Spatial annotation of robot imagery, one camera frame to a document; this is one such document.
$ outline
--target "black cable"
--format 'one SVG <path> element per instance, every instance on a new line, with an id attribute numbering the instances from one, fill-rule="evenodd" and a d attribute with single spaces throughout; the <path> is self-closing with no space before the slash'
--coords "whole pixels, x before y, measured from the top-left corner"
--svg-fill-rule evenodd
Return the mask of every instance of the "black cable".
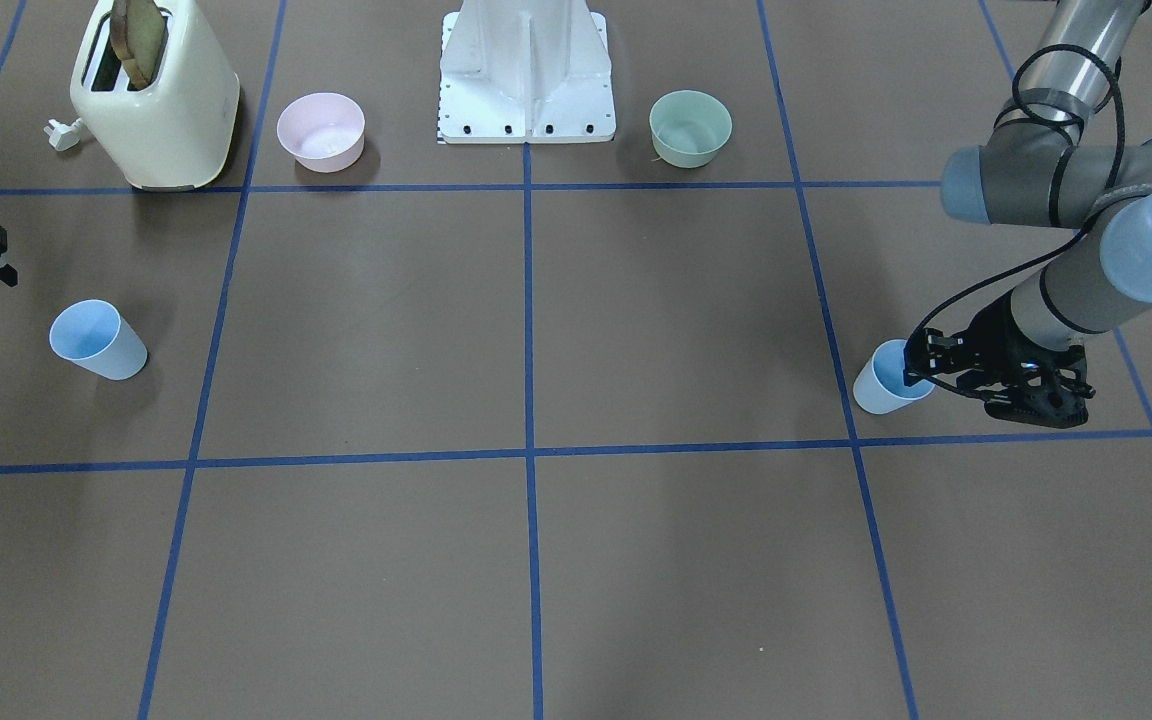
<path id="1" fill-rule="evenodd" d="M 1030 109 L 1028 103 L 1020 99 L 1020 82 L 1021 78 L 1024 77 L 1025 70 L 1032 67 L 1036 60 L 1043 58 L 1043 55 L 1048 55 L 1051 53 L 1074 53 L 1075 55 L 1083 55 L 1083 58 L 1085 58 L 1087 61 L 1091 61 L 1091 63 L 1096 67 L 1096 69 L 1105 77 L 1105 81 L 1108 83 L 1108 86 L 1111 86 L 1111 90 L 1108 90 L 1107 94 L 1105 96 L 1105 100 L 1101 100 L 1101 104 L 1097 105 L 1097 108 L 1094 109 L 1094 113 L 1100 113 L 1100 111 L 1105 108 L 1107 101 L 1114 100 L 1114 126 L 1115 126 L 1114 161 L 1112 161 L 1111 164 L 1111 173 L 1108 173 L 1108 177 L 1105 181 L 1105 188 L 1106 190 L 1108 190 L 1108 188 L 1114 187 L 1119 181 L 1119 170 L 1121 169 L 1121 167 L 1123 167 L 1123 154 L 1126 152 L 1126 118 L 1123 112 L 1123 88 L 1119 85 L 1119 75 L 1123 71 L 1123 58 L 1119 59 L 1116 69 L 1111 69 L 1105 63 L 1105 60 L 1101 60 L 1100 56 L 1092 53 L 1091 50 L 1085 50 L 1085 47 L 1078 45 L 1068 45 L 1068 44 L 1048 45 L 1047 47 L 1038 50 L 1037 53 L 1030 55 L 1029 59 L 1024 61 L 1024 63 L 1021 63 L 1020 68 L 1016 69 L 1015 76 L 1011 77 L 1011 101 L 1016 105 L 1016 108 L 1018 108 L 1021 113 L 1024 113 L 1029 119 L 1032 119 L 1033 122 L 1041 124 L 1043 127 L 1055 129 L 1055 131 L 1060 132 L 1064 132 L 1064 128 L 1076 124 L 1079 127 L 1081 138 L 1084 129 L 1082 119 L 1071 118 L 1068 120 L 1052 120 L 1049 118 L 1043 118 L 1043 115 L 1039 115 L 1034 113 L 1032 109 Z M 955 302 L 960 302 L 965 296 L 972 295 L 972 293 L 975 291 L 983 290 L 983 288 L 1003 281 L 1006 278 L 1010 278 L 1016 273 L 1021 273 L 1024 272 L 1024 270 L 1032 268 L 1034 265 L 1039 265 L 1046 263 L 1047 260 L 1055 259 L 1056 256 L 1060 256 L 1066 250 L 1071 249 L 1071 247 L 1078 245 L 1078 243 L 1084 237 L 1087 236 L 1087 233 L 1091 232 L 1092 225 L 1096 223 L 1096 219 L 1098 218 L 1098 215 L 1100 215 L 1100 213 L 1097 213 L 1096 215 L 1087 218 L 1087 220 L 1084 220 L 1083 227 L 1079 228 L 1078 233 L 1075 233 L 1074 237 L 1070 238 L 1069 242 L 1066 242 L 1064 245 L 1058 247 L 1056 250 L 1052 250 L 1051 252 L 1038 256 L 1038 258 L 1033 258 L 1032 260 L 1021 263 L 1021 265 L 1016 265 L 1015 268 L 1005 270 L 1005 272 L 983 279 L 983 281 L 975 283 L 972 287 L 969 287 L 963 291 L 955 293 L 955 295 L 952 296 L 949 300 L 947 300 L 946 302 L 941 302 L 940 305 L 934 306 L 931 313 L 927 313 L 927 316 L 923 318 L 922 323 L 918 324 L 918 327 L 914 328 L 914 333 L 911 333 L 909 336 L 909 342 L 914 342 L 916 338 L 920 338 L 923 331 L 927 328 L 927 325 L 930 325 L 932 320 L 937 318 L 938 314 L 945 311 L 947 306 L 954 305 Z M 964 397 L 972 397 L 973 400 L 988 400 L 988 397 L 994 397 L 996 395 L 996 391 L 975 391 L 975 389 L 957 388 L 955 386 L 952 386 L 949 382 L 942 381 L 942 379 L 934 377 L 934 374 L 932 373 L 922 373 L 918 372 L 918 370 L 910 370 L 908 366 L 905 366 L 905 371 L 911 374 L 915 374 L 916 377 L 925 379 L 925 381 L 934 384 L 934 386 L 937 387 L 946 388 L 947 391 L 956 393 L 956 395 L 961 395 Z"/>
<path id="2" fill-rule="evenodd" d="M 1030 55 L 1024 63 L 1021 63 L 1020 68 L 1016 69 L 1016 74 L 1011 77 L 1011 101 L 1016 105 L 1016 109 L 1025 114 L 1025 118 L 1032 119 L 1033 122 L 1041 124 L 1043 127 L 1048 127 L 1052 129 L 1062 129 L 1069 126 L 1077 126 L 1079 128 L 1079 136 L 1083 132 L 1083 120 L 1082 118 L 1070 118 L 1068 120 L 1052 120 L 1049 118 L 1043 118 L 1038 113 L 1034 113 L 1029 108 L 1029 103 L 1020 99 L 1020 82 L 1024 77 L 1025 70 L 1032 67 L 1033 63 L 1043 55 L 1049 55 L 1052 53 L 1073 53 L 1075 55 L 1083 55 L 1090 63 L 1092 63 L 1097 70 L 1105 77 L 1105 81 L 1111 86 L 1111 99 L 1114 100 L 1114 124 L 1117 128 L 1117 135 L 1115 137 L 1114 146 L 1114 162 L 1111 164 L 1111 175 L 1106 179 L 1105 188 L 1114 187 L 1114 183 L 1119 179 L 1119 169 L 1123 165 L 1123 152 L 1126 151 L 1126 119 L 1123 113 L 1123 90 L 1119 86 L 1119 79 L 1115 76 L 1114 70 L 1112 70 L 1105 60 L 1101 60 L 1096 53 L 1092 53 L 1087 47 L 1081 45 L 1048 45 L 1038 50 L 1037 53 Z"/>
<path id="3" fill-rule="evenodd" d="M 954 305 L 955 302 L 963 300 L 965 296 L 972 295 L 973 291 L 982 290 L 982 288 L 990 287 L 991 285 L 998 281 L 1003 281 L 1006 278 L 1010 278 L 1016 273 L 1021 273 L 1024 272 L 1024 270 L 1032 268 L 1034 265 L 1041 265 L 1047 260 L 1056 258 L 1056 256 L 1061 255 L 1061 252 L 1071 249 L 1071 247 L 1078 245 L 1079 241 L 1082 241 L 1086 235 L 1087 235 L 1087 228 L 1079 229 L 1078 233 L 1074 234 L 1073 238 L 1066 242 L 1064 245 L 1058 247 L 1056 250 L 1052 250 L 1046 255 L 1038 256 L 1038 258 L 1033 258 L 1032 260 L 1021 263 L 1021 265 L 1016 265 L 1015 268 L 1005 270 L 1005 272 L 983 279 L 983 281 L 975 283 L 972 287 L 969 287 L 963 291 L 957 291 L 956 295 L 954 295 L 954 297 L 950 297 L 946 302 L 941 302 L 940 305 L 934 306 L 931 313 L 927 313 L 927 316 L 923 318 L 923 323 L 919 323 L 918 327 L 914 329 L 914 334 L 911 334 L 910 341 L 914 341 L 914 339 L 917 336 L 922 336 L 923 329 L 925 329 L 927 325 L 931 324 L 932 320 L 937 318 L 937 316 L 940 314 L 947 306 Z M 986 396 L 991 395 L 991 393 L 987 392 L 956 388 L 950 384 L 947 384 L 946 381 L 941 381 L 940 378 L 932 377 L 932 374 L 923 374 L 918 372 L 914 373 L 916 376 L 919 376 L 919 378 L 925 379 L 925 381 L 931 381 L 932 384 L 935 384 L 935 386 L 943 387 L 949 392 L 956 392 L 961 396 L 972 397 L 973 400 L 984 400 Z"/>

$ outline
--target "bread slice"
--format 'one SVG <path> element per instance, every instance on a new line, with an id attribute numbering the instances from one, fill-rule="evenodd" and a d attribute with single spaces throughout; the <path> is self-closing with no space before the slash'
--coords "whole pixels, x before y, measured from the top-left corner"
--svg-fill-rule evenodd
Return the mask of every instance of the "bread slice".
<path id="1" fill-rule="evenodd" d="M 159 73 L 168 20 L 154 0 L 114 0 L 109 45 L 122 61 L 132 90 L 145 90 Z"/>

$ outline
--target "brown floor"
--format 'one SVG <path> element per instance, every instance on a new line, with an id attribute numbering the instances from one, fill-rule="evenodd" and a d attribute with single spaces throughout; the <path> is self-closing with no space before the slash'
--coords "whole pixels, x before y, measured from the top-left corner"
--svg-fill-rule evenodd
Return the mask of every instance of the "brown floor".
<path id="1" fill-rule="evenodd" d="M 435 143 L 456 0 L 200 3 L 233 159 L 146 195 L 41 135 L 91 3 L 0 0 L 0 719 L 1152 717 L 1152 313 L 1076 432 L 846 395 L 1064 240 L 937 190 L 1053 3 L 593 3 L 617 137 L 533 147 Z M 698 170 L 676 88 L 735 120 Z M 1152 10 L 1123 89 L 1144 141 Z M 333 176 L 274 137 L 317 90 Z M 51 354 L 84 297 L 131 381 Z"/>

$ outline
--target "plastic cup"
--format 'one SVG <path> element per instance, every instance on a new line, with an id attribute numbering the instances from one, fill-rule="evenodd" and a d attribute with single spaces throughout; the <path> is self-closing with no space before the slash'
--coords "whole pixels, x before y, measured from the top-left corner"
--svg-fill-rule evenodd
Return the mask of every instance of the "plastic cup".
<path id="1" fill-rule="evenodd" d="M 365 119 L 358 104 L 335 92 L 298 97 L 278 118 L 278 141 L 316 173 L 334 173 L 362 156 Z"/>
<path id="2" fill-rule="evenodd" d="M 713 96 L 676 90 L 660 97 L 647 115 L 660 159 L 679 168 L 699 168 L 732 137 L 732 114 Z"/>
<path id="3" fill-rule="evenodd" d="M 112 381 L 141 372 L 150 356 L 132 325 L 104 300 L 66 306 L 51 324 L 47 340 L 55 355 Z"/>
<path id="4" fill-rule="evenodd" d="M 905 387 L 905 341 L 888 340 L 869 356 L 869 363 L 852 384 L 851 393 L 856 406 L 867 414 L 885 415 L 923 400 L 935 388 L 927 381 Z"/>

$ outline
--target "light blue cup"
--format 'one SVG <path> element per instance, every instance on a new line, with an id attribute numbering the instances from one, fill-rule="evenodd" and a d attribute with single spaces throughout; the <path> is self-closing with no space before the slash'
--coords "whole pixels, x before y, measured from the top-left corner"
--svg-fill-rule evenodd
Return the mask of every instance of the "light blue cup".
<path id="1" fill-rule="evenodd" d="M 145 343 L 118 309 L 104 300 L 69 305 L 51 324 L 51 350 L 101 378 L 124 381 L 147 359 Z"/>
<path id="2" fill-rule="evenodd" d="M 679 168 L 699 168 L 732 137 L 732 114 L 715 97 L 676 90 L 655 101 L 647 115 L 660 159 Z"/>
<path id="3" fill-rule="evenodd" d="M 888 340 L 869 357 L 869 363 L 851 386 L 851 393 L 856 406 L 865 414 L 885 415 L 923 400 L 935 388 L 927 381 L 905 387 L 905 341 Z"/>

